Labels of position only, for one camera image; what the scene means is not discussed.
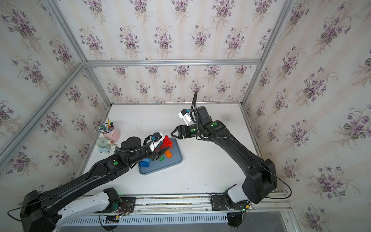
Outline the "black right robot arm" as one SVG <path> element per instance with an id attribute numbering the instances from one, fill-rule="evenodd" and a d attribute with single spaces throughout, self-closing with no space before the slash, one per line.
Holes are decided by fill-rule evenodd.
<path id="1" fill-rule="evenodd" d="M 245 174 L 242 184 L 231 186 L 223 193 L 227 207 L 231 208 L 244 201 L 258 204 L 277 188 L 278 178 L 273 161 L 263 160 L 251 152 L 231 134 L 224 123 L 212 120 L 204 106 L 183 109 L 178 116 L 184 120 L 185 125 L 176 127 L 171 132 L 172 137 L 179 140 L 196 137 L 215 143 Z"/>

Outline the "orange lego brick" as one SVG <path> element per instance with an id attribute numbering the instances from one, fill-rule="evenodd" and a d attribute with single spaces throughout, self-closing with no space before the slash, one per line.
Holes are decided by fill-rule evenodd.
<path id="1" fill-rule="evenodd" d="M 168 151 L 165 152 L 165 156 L 166 156 L 168 159 L 170 159 L 173 155 L 172 155 L 172 153 L 168 150 Z"/>

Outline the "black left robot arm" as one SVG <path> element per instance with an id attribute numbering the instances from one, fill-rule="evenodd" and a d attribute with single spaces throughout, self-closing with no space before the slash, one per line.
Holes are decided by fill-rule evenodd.
<path id="1" fill-rule="evenodd" d="M 116 147 L 113 155 L 96 162 L 80 177 L 57 188 L 38 193 L 28 193 L 20 211 L 25 232 L 52 232 L 64 223 L 90 213 L 107 210 L 116 212 L 121 198 L 114 188 L 84 197 L 89 191 L 115 180 L 146 158 L 157 158 L 165 150 L 156 151 L 165 135 L 156 132 L 143 142 L 130 137 Z"/>

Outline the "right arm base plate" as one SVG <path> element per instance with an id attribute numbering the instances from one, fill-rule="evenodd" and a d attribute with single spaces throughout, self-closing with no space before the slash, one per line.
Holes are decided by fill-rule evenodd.
<path id="1" fill-rule="evenodd" d="M 227 196 L 211 193 L 209 201 L 213 211 L 244 211 L 250 208 L 250 201 L 244 200 L 240 202 L 233 202 Z"/>

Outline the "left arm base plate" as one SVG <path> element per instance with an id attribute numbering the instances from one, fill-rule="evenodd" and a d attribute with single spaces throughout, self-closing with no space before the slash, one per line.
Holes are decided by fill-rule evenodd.
<path id="1" fill-rule="evenodd" d="M 119 215 L 128 215 L 134 212 L 136 197 L 121 197 L 120 201 L 110 203 L 101 213 L 111 213 Z"/>

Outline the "red lego brick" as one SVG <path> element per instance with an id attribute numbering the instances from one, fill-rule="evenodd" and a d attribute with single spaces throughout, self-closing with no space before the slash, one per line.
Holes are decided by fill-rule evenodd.
<path id="1" fill-rule="evenodd" d="M 166 135 L 165 138 L 164 138 L 164 140 L 162 141 L 162 145 L 161 145 L 160 149 L 164 149 L 164 148 L 172 149 L 172 147 L 173 147 L 173 142 L 169 138 L 169 136 Z"/>

